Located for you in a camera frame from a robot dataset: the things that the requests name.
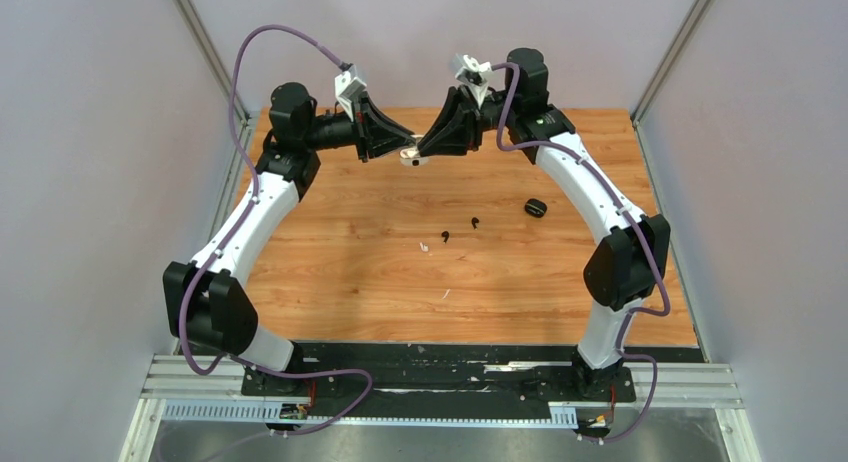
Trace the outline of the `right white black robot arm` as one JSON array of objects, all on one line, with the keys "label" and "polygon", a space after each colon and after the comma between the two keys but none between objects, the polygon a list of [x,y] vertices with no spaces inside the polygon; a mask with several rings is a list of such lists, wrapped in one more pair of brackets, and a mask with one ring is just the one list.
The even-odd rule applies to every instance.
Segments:
[{"label": "right white black robot arm", "polygon": [[633,317],[671,311],[663,282],[670,225],[661,214],[646,215],[615,186],[576,126],[550,103],[540,51],[517,48],[499,64],[459,55],[454,72],[459,86],[450,88],[434,124],[401,158],[418,165],[434,156],[465,156],[494,131],[499,150],[523,152],[564,192],[596,243],[583,271],[592,307],[570,374],[577,395],[596,399],[629,357],[623,344]]}]

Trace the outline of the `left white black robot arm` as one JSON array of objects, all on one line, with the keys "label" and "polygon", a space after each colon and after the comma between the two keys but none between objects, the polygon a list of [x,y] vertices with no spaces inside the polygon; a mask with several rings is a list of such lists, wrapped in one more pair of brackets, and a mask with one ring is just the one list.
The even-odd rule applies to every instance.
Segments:
[{"label": "left white black robot arm", "polygon": [[415,142],[412,131],[380,111],[364,89],[340,107],[320,113],[303,84],[276,87],[271,128],[235,211],[190,261],[173,261],[163,273],[169,329],[181,347],[212,350],[268,373],[283,395],[298,393],[307,371],[301,347],[264,328],[246,293],[258,256],[314,182],[319,151],[353,147],[366,162]]}]

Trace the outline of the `white earbud charging case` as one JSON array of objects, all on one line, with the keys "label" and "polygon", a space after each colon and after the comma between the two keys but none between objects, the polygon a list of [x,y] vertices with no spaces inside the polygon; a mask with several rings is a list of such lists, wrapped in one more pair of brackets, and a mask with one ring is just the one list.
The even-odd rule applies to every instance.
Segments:
[{"label": "white earbud charging case", "polygon": [[402,165],[407,167],[419,167],[427,164],[429,158],[422,156],[417,147],[408,147],[398,152]]}]

